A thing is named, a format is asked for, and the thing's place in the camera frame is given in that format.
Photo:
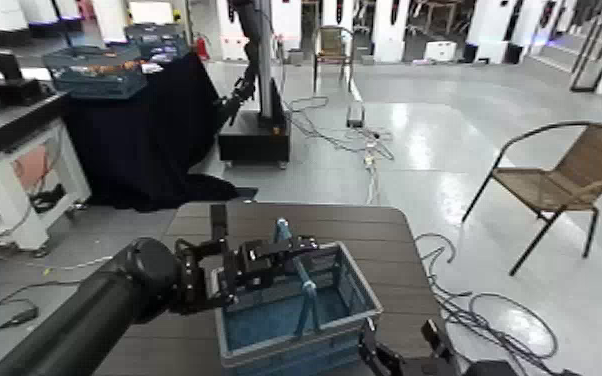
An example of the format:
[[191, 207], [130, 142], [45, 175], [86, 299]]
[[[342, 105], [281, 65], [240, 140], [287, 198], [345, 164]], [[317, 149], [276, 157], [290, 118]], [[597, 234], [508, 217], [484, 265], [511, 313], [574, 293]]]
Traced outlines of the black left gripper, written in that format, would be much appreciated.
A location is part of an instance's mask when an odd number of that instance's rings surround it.
[[286, 273], [286, 264], [319, 244], [313, 237], [298, 236], [288, 240], [248, 241], [228, 251], [221, 276], [221, 294], [225, 305], [238, 302], [240, 290], [253, 291], [271, 287], [275, 278]]

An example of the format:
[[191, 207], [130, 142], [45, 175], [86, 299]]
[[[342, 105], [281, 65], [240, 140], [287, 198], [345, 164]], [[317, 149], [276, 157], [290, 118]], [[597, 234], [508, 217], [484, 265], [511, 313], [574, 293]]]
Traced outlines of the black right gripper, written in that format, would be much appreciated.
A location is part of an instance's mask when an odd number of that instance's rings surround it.
[[[447, 333], [433, 319], [427, 319], [421, 333], [431, 348], [426, 358], [402, 358], [376, 339], [376, 325], [366, 318], [361, 326], [358, 353], [377, 376], [456, 376], [459, 368], [454, 346]], [[511, 365], [502, 360], [473, 362], [462, 376], [516, 376]]]

